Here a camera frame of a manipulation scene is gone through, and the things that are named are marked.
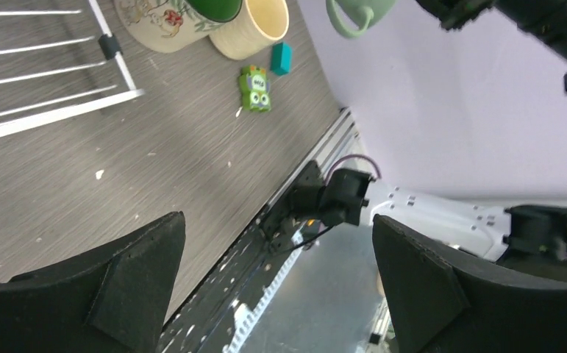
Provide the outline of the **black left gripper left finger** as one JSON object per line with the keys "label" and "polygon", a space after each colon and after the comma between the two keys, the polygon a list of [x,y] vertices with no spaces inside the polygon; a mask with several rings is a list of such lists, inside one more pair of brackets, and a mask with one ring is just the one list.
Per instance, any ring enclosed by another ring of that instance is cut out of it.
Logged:
{"label": "black left gripper left finger", "polygon": [[0,283],[0,352],[153,352],[184,246],[172,212]]}

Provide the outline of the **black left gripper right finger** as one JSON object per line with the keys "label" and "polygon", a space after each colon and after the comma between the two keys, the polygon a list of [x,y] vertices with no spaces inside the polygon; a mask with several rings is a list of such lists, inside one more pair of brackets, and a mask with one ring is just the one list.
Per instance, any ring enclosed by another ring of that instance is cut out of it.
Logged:
{"label": "black left gripper right finger", "polygon": [[401,352],[567,352],[567,282],[467,254],[386,216],[372,243]]}

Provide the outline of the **cream mug front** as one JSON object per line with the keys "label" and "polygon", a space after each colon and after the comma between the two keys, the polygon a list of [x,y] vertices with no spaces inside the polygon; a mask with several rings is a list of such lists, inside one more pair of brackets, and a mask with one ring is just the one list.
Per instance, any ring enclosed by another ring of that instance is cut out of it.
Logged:
{"label": "cream mug front", "polygon": [[159,53],[173,53],[237,17],[238,0],[119,0],[115,9],[128,33]]}

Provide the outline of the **cream mug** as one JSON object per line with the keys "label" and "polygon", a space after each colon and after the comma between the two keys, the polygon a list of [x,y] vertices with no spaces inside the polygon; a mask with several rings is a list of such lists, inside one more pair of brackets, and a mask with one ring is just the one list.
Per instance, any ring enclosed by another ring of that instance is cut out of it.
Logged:
{"label": "cream mug", "polygon": [[242,3],[237,17],[209,38],[225,57],[245,60],[283,39],[289,23],[286,0],[247,0]]}
{"label": "cream mug", "polygon": [[115,9],[128,33],[159,53],[173,53],[237,17],[238,0],[119,0]]}

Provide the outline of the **small sage green cup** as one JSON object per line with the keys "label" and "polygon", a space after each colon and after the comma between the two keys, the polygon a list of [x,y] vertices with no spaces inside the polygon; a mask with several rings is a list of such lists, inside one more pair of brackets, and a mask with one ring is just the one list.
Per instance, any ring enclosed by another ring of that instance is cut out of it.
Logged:
{"label": "small sage green cup", "polygon": [[342,37],[353,39],[363,35],[382,20],[395,5],[396,0],[326,0],[330,23]]}

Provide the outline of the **cream mug back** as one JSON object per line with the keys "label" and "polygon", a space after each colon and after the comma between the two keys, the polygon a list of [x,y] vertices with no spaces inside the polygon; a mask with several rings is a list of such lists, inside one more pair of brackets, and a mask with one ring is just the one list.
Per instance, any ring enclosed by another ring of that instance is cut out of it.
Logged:
{"label": "cream mug back", "polygon": [[286,0],[247,0],[242,3],[237,17],[209,38],[225,57],[245,60],[283,39],[289,23]]}

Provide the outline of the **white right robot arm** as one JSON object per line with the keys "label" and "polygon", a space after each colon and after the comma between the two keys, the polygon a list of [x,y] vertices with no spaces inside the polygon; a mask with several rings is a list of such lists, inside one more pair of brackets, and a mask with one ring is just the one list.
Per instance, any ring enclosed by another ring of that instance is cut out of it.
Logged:
{"label": "white right robot arm", "polygon": [[[419,6],[446,31],[462,29],[486,10],[498,10],[567,60],[567,1],[420,1]],[[567,73],[563,86],[567,92]],[[437,242],[518,271],[567,269],[567,207],[483,207],[401,188],[368,199],[376,183],[366,172],[334,165],[318,185],[292,187],[282,198],[283,224],[313,221],[315,227],[297,245],[283,238],[283,229],[268,232],[269,253],[286,255],[313,245],[340,224],[372,225],[387,216]]]}

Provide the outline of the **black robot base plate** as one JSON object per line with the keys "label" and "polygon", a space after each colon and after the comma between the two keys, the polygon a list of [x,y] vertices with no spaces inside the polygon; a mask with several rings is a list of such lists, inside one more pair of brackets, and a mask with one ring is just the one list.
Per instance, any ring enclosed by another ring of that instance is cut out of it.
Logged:
{"label": "black robot base plate", "polygon": [[298,167],[265,204],[165,324],[156,352],[239,352],[298,251],[277,255],[302,238],[288,194],[323,183],[317,161]]}

